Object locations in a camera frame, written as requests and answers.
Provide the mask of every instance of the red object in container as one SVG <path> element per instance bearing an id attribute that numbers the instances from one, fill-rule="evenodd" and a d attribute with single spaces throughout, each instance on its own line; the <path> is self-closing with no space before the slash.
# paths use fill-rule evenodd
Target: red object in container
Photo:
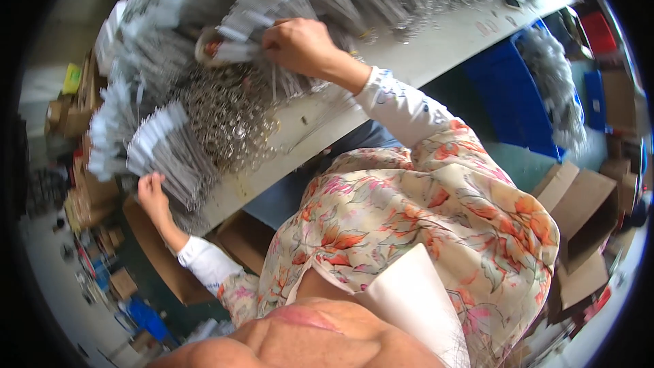
<path id="1" fill-rule="evenodd" d="M 616 40 L 600 11 L 582 17 L 581 25 L 586 32 L 593 53 L 603 54 L 617 50 Z"/>

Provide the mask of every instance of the woman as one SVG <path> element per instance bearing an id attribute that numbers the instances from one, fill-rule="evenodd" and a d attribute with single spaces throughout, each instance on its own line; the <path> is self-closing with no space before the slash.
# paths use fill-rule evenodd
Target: woman
<path id="1" fill-rule="evenodd" d="M 288 180 L 258 197 L 247 210 L 279 226 L 260 277 L 177 229 L 164 179 L 143 177 L 143 208 L 238 329 L 153 366 L 499 364 L 547 296 L 552 218 L 460 119 L 337 49 L 322 23 L 278 20 L 263 46 L 281 66 L 356 94 L 411 149 L 369 121 L 346 138 L 381 148 L 340 154 L 291 212 Z"/>

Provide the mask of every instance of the workbench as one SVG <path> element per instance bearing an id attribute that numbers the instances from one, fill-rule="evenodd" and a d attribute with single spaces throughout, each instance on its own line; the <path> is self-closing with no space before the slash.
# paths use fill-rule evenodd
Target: workbench
<path id="1" fill-rule="evenodd" d="M 361 44 L 358 50 L 368 64 L 391 69 L 395 78 L 417 88 L 535 20 L 573 3 L 574 0 L 538 0 L 535 6 L 515 10 L 497 0 L 483 4 L 478 10 L 465 8 L 444 15 L 437 20 L 437 25 L 428 27 L 408 44 L 399 43 L 387 34 L 380 35 L 372 45 Z M 332 97 L 314 94 L 275 113 L 280 126 L 268 143 L 279 148 L 277 156 L 254 173 L 223 177 L 205 207 L 211 226 L 207 233 L 275 182 L 368 120 L 367 115 L 353 105 L 345 112 L 335 113 L 326 124 L 287 153 L 290 145 L 295 145 L 315 127 L 312 123 L 321 119 L 328 110 Z"/>

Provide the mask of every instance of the mouth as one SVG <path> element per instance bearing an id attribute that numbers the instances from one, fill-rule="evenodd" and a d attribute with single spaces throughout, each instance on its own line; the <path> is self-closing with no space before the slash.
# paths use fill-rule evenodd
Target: mouth
<path id="1" fill-rule="evenodd" d="M 311 308 L 299 305 L 289 305 L 276 308 L 268 313 L 268 315 L 264 317 L 264 320 L 268 318 L 278 318 L 293 325 L 315 327 L 342 334 L 342 332 L 337 329 L 333 323 L 323 317 L 321 313 Z"/>

